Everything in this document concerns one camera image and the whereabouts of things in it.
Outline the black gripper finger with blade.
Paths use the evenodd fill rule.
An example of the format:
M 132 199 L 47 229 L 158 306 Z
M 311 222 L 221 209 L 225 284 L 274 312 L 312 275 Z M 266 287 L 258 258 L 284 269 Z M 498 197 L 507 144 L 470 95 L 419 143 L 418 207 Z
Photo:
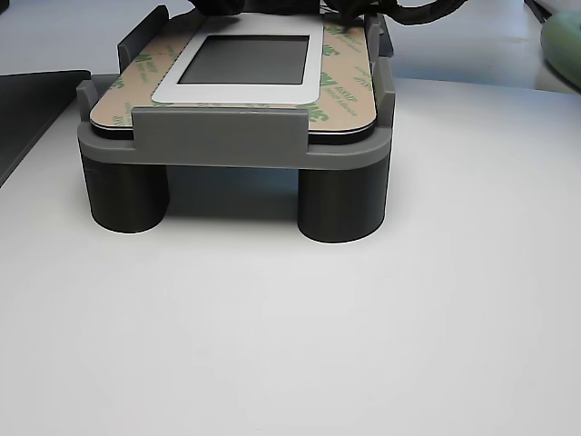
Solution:
M 190 0 L 200 14 L 205 16 L 222 15 L 222 2 L 220 0 Z

